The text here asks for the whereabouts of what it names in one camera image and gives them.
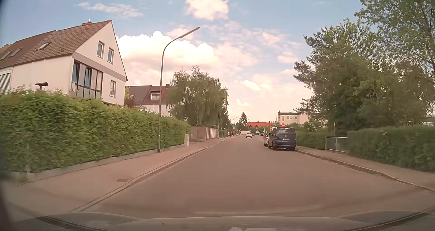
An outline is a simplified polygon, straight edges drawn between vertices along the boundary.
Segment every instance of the van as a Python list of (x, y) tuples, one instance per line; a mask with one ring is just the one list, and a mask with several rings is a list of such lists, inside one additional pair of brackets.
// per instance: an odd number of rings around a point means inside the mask
[(296, 131), (293, 127), (277, 126), (274, 127), (269, 136), (268, 148), (277, 150), (284, 148), (285, 150), (296, 150)]

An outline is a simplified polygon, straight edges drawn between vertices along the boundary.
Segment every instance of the blue sky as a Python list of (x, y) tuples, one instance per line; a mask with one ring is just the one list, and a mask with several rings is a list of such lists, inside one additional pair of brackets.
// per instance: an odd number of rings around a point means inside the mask
[(310, 48), (304, 35), (355, 19), (359, 0), (5, 0), (0, 41), (87, 22), (113, 20), (128, 85), (157, 85), (160, 55), (171, 38), (201, 26), (165, 54), (164, 83), (200, 65), (228, 88), (231, 119), (275, 120), (311, 92), (298, 83), (295, 61)]

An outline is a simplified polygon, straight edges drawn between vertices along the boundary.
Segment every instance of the red roof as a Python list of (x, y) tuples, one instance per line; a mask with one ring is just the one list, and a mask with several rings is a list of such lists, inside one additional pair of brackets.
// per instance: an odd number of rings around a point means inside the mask
[(272, 126), (276, 124), (276, 122), (248, 122), (247, 127), (262, 127), (262, 126)]

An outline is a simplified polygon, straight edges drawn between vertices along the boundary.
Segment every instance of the car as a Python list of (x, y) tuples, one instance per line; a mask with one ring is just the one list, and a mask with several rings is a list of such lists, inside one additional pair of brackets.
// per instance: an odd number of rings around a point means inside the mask
[(296, 131), (293, 127), (277, 126), (274, 127), (269, 136), (268, 148), (277, 150), (284, 148), (286, 150), (296, 150)]
[(263, 139), (263, 146), (267, 147), (269, 146), (269, 133), (266, 133)]

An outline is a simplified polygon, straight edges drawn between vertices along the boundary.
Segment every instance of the window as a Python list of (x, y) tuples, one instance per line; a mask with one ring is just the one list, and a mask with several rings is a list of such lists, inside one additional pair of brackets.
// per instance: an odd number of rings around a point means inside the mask
[(74, 62), (71, 83), (76, 83), (76, 92), (73, 93), (76, 97), (100, 98), (102, 80), (103, 73), (101, 71), (87, 67), (79, 62)]
[(111, 95), (112, 97), (115, 96), (115, 91), (116, 91), (116, 82), (114, 81), (110, 81), (110, 91), (109, 91), (109, 95)]
[(104, 43), (102, 42), (98, 42), (98, 49), (97, 49), (97, 56), (102, 58), (103, 57), (103, 52), (104, 52)]
[(109, 49), (109, 54), (107, 55), (107, 61), (109, 63), (113, 62), (113, 49)]
[(5, 59), (10, 53), (11, 53), (12, 51), (8, 51), (7, 53), (5, 53), (1, 58), (0, 58), (0, 60), (3, 60), (3, 59)]
[(160, 99), (160, 93), (152, 93), (151, 94), (151, 99), (152, 100), (158, 100), (158, 99)]
[(11, 58), (11, 57), (15, 56), (21, 49), (22, 48), (15, 50), (11, 55), (9, 55), (9, 57)]
[(10, 72), (0, 74), (0, 96), (6, 95), (10, 92)]
[(44, 43), (44, 44), (42, 44), (42, 46), (40, 46), (40, 47), (38, 47), (38, 49), (37, 50), (42, 50), (42, 49), (44, 49), (46, 46), (48, 46), (48, 44), (50, 44), (51, 42), (46, 42), (46, 43)]

